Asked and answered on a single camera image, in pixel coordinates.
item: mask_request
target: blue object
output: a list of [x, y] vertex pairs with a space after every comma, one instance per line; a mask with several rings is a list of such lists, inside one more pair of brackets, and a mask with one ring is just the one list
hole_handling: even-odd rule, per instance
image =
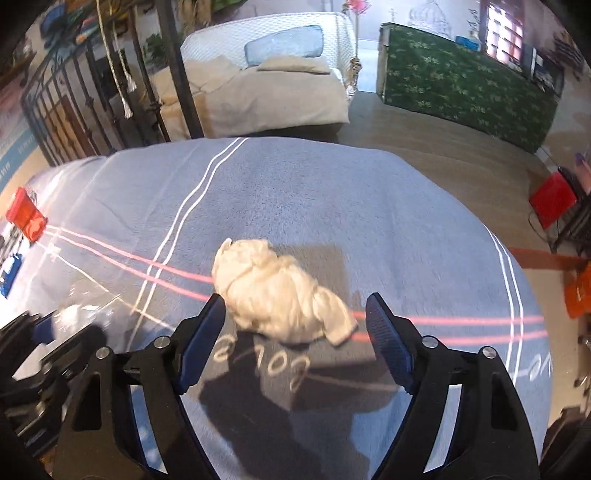
[[12, 288], [12, 283], [17, 276], [18, 270], [22, 265], [22, 254], [12, 254], [5, 262], [6, 265], [3, 269], [0, 281], [0, 293], [4, 298], [8, 298], [8, 293]]
[[409, 391], [414, 382], [413, 356], [374, 295], [369, 296], [365, 306], [365, 324], [372, 344], [386, 360], [392, 378]]
[[319, 25], [295, 27], [265, 35], [244, 45], [249, 67], [260, 65], [265, 60], [279, 55], [296, 57], [320, 57], [324, 50], [324, 34]]
[[45, 15], [45, 18], [41, 22], [41, 25], [39, 25], [41, 38], [45, 38], [46, 36], [48, 36], [50, 34], [54, 22], [59, 20], [64, 15], [66, 15], [65, 3], [58, 4], [54, 8], [49, 10], [49, 12], [47, 12], [47, 15]]
[[466, 48], [469, 48], [470, 50], [480, 51], [480, 45], [478, 44], [478, 42], [475, 42], [474, 40], [471, 40], [469, 38], [456, 37], [456, 43]]
[[55, 339], [56, 338], [53, 335], [53, 313], [51, 313], [46, 317], [43, 317], [35, 325], [35, 329], [33, 330], [33, 341], [36, 345], [39, 345], [40, 343], [49, 345]]
[[178, 386], [182, 393], [196, 384], [226, 319], [226, 304], [219, 298], [206, 313], [181, 359]]

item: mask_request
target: bed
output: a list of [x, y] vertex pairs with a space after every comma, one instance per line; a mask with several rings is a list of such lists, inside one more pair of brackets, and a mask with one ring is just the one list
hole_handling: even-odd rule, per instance
[[[226, 319], [183, 397], [221, 478], [372, 476], [409, 402], [368, 341], [362, 312], [374, 291], [448, 347], [495, 347], [540, 454], [551, 358], [524, 274], [475, 216], [396, 155], [292, 138], [200, 139], [72, 162], [30, 187], [50, 226], [26, 254], [6, 316], [50, 312], [86, 279], [145, 313], [133, 338], [126, 332], [139, 348], [201, 310], [227, 237], [269, 239], [356, 312], [359, 328], [338, 348], [280, 345]], [[154, 258], [176, 270], [159, 271]], [[450, 388], [429, 469], [444, 460], [459, 393]], [[148, 461], [161, 468], [141, 389], [134, 406]]]

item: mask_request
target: window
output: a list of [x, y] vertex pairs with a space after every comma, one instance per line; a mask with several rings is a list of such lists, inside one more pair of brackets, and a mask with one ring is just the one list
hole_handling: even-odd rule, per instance
[[523, 25], [506, 10], [489, 5], [486, 26], [486, 52], [493, 58], [509, 63], [519, 62], [523, 40]]

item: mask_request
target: pink stripe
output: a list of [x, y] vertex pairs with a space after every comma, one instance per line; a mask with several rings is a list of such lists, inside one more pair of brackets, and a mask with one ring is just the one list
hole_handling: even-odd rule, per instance
[[202, 294], [194, 292], [194, 291], [185, 290], [184, 288], [177, 287], [176, 285], [168, 283], [167, 281], [164, 281], [164, 280], [160, 280], [159, 278], [150, 277], [149, 275], [146, 275], [145, 273], [142, 273], [134, 268], [130, 268], [127, 265], [123, 265], [123, 263], [119, 263], [119, 262], [117, 262], [117, 260], [113, 260], [112, 258], [107, 257], [106, 255], [103, 255], [100, 252], [97, 252], [97, 250], [95, 250], [91, 247], [87, 247], [86, 245], [79, 244], [79, 243], [75, 242], [74, 240], [70, 240], [69, 238], [66, 238], [65, 236], [59, 235], [59, 237], [61, 239], [65, 240], [66, 242], [71, 243], [72, 245], [75, 245], [76, 247], [80, 247], [85, 250], [88, 250], [89, 252], [94, 253], [95, 255], [101, 257], [103, 260], [107, 260], [107, 262], [109, 262], [110, 264], [113, 264], [113, 265], [115, 265], [127, 272], [133, 273], [134, 275], [137, 275], [138, 277], [143, 278], [144, 280], [154, 282], [157, 285], [161, 285], [165, 288], [168, 288], [169, 290], [175, 291], [176, 293], [180, 293], [181, 295], [185, 295], [187, 297], [191, 297], [192, 299], [195, 299], [195, 300], [200, 300], [200, 301], [208, 301], [209, 300], [209, 297], [210, 297], [209, 295], [202, 295]]
[[[184, 277], [184, 278], [188, 278], [190, 280], [195, 280], [195, 281], [201, 281], [204, 283], [209, 283], [209, 284], [213, 284], [213, 279], [211, 277], [208, 277], [206, 275], [200, 275], [197, 273], [191, 273], [191, 272], [187, 272], [185, 270], [180, 270], [178, 268], [174, 268], [174, 267], [169, 267], [168, 265], [164, 265], [162, 263], [159, 262], [155, 262], [155, 261], [151, 261], [148, 260], [146, 258], [143, 257], [139, 257], [137, 255], [134, 255], [132, 253], [126, 252], [124, 250], [121, 250], [117, 247], [114, 247], [113, 245], [109, 245], [105, 242], [102, 242], [94, 237], [88, 236], [88, 235], [82, 235], [81, 233], [76, 233], [73, 232], [72, 230], [69, 230], [67, 228], [62, 228], [62, 227], [56, 227], [53, 225], [47, 225], [48, 228], [53, 228], [55, 230], [62, 230], [66, 233], [69, 233], [71, 235], [74, 235], [76, 237], [79, 238], [83, 238], [85, 240], [88, 240], [90, 242], [94, 242], [102, 247], [107, 248], [108, 250], [111, 250], [119, 255], [122, 255], [124, 257], [127, 258], [131, 258], [133, 260], [137, 260], [143, 263], [146, 263], [148, 265], [152, 265], [154, 267], [157, 268], [162, 268], [162, 270], [166, 270], [170, 273], [173, 273], [175, 275], [179, 275], [180, 277]], [[90, 252], [96, 253], [98, 256], [102, 257], [102, 258], [109, 258], [109, 257], [105, 257], [104, 255], [100, 254], [99, 252], [97, 252], [94, 249], [91, 249], [90, 247], [87, 247], [85, 245], [82, 244], [78, 244], [76, 242], [70, 241], [67, 237], [64, 237], [63, 235], [57, 235], [59, 238], [64, 239], [66, 241], [69, 241], [71, 244], [76, 245], [77, 247], [81, 247], [84, 248]], [[150, 281], [154, 281], [155, 283], [158, 283], [155, 281], [154, 277], [149, 277], [149, 279], [152, 279]], [[352, 311], [353, 316], [357, 319], [357, 320], [365, 320], [365, 312], [360, 312], [360, 311]], [[443, 326], [502, 326], [502, 325], [510, 325], [511, 324], [511, 319], [510, 318], [501, 318], [501, 317], [491, 317], [491, 318], [471, 318], [471, 317], [425, 317], [425, 316], [413, 316], [413, 317], [409, 317], [409, 319], [415, 324], [415, 325], [443, 325]], [[539, 315], [532, 315], [532, 316], [525, 316], [523, 319], [524, 323], [542, 323], [544, 321], [544, 317], [539, 316]]]
[[[209, 300], [209, 296], [207, 296], [207, 295], [202, 295], [197, 292], [193, 292], [190, 290], [186, 290], [184, 288], [177, 287], [169, 282], [166, 282], [164, 280], [160, 280], [159, 278], [150, 277], [149, 275], [146, 275], [145, 273], [135, 270], [134, 268], [130, 268], [127, 265], [123, 265], [122, 263], [117, 262], [116, 260], [113, 260], [112, 258], [109, 258], [106, 255], [103, 255], [102, 253], [98, 252], [97, 250], [95, 250], [87, 245], [79, 244], [78, 242], [75, 242], [74, 240], [63, 237], [61, 235], [60, 235], [60, 238], [65, 240], [66, 242], [76, 246], [76, 247], [80, 247], [80, 248], [83, 248], [84, 250], [88, 250], [89, 252], [94, 253], [95, 255], [106, 260], [108, 263], [113, 264], [116, 267], [121, 268], [122, 270], [130, 272], [133, 275], [137, 275], [138, 277], [143, 278], [145, 280], [154, 282], [157, 285], [160, 285], [164, 288], [175, 291], [181, 295], [185, 295], [185, 296], [190, 297], [195, 300], [200, 300], [203, 302], [207, 302]], [[547, 332], [542, 330], [542, 331], [538, 331], [538, 332], [525, 333], [521, 338], [523, 338], [523, 340], [528, 340], [528, 339], [545, 337], [547, 335], [548, 335]], [[353, 333], [353, 335], [351, 336], [351, 340], [353, 340], [354, 342], [369, 342], [370, 341], [369, 335], [367, 333], [363, 333], [363, 332]], [[486, 345], [489, 343], [507, 342], [510, 340], [510, 336], [504, 335], [504, 336], [485, 336], [485, 337], [449, 337], [449, 338], [441, 338], [440, 340], [442, 342], [444, 342], [446, 345], [450, 345], [450, 346], [452, 346], [452, 345]]]
[[[365, 312], [353, 311], [353, 316], [358, 320], [365, 320]], [[495, 326], [510, 325], [510, 318], [490, 317], [490, 318], [471, 318], [471, 317], [407, 317], [415, 325], [446, 325], [446, 326]], [[531, 315], [523, 317], [523, 323], [542, 323], [544, 317], [540, 315]]]
[[[548, 332], [545, 330], [537, 330], [535, 332], [524, 333], [523, 335], [514, 335], [515, 340], [533, 340], [536, 338], [547, 337]], [[455, 345], [494, 345], [499, 343], [507, 343], [511, 340], [511, 335], [496, 335], [496, 336], [482, 336], [482, 337], [442, 337], [439, 338], [447, 346]], [[356, 332], [351, 335], [351, 340], [354, 342], [370, 342], [369, 334], [366, 332]]]
[[198, 273], [191, 273], [191, 272], [187, 272], [184, 270], [179, 270], [178, 268], [169, 267], [168, 265], [164, 265], [159, 262], [154, 262], [154, 261], [148, 260], [144, 257], [139, 257], [137, 255], [131, 254], [131, 253], [126, 252], [124, 250], [120, 250], [119, 248], [113, 247], [112, 245], [101, 242], [100, 240], [97, 240], [96, 238], [92, 238], [91, 236], [82, 235], [80, 233], [72, 232], [71, 230], [68, 230], [67, 228], [62, 228], [61, 230], [63, 230], [66, 233], [69, 233], [71, 235], [77, 236], [78, 238], [83, 238], [83, 239], [88, 240], [90, 242], [94, 242], [94, 243], [96, 243], [102, 247], [105, 247], [115, 253], [118, 253], [119, 255], [123, 255], [124, 257], [131, 258], [133, 260], [138, 260], [138, 261], [146, 263], [148, 265], [152, 265], [153, 267], [157, 267], [157, 268], [161, 268], [162, 270], [169, 271], [170, 273], [174, 273], [175, 275], [178, 275], [179, 277], [189, 278], [190, 280], [202, 281], [205, 283], [212, 283], [213, 284], [213, 279], [211, 277], [206, 276], [206, 275], [199, 275]]

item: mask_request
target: white towel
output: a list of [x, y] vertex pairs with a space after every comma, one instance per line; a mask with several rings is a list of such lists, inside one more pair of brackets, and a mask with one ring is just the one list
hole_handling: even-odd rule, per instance
[[278, 257], [267, 240], [226, 239], [217, 251], [212, 277], [241, 328], [280, 342], [308, 343], [326, 335], [338, 345], [357, 327], [337, 295], [318, 285], [293, 257]]

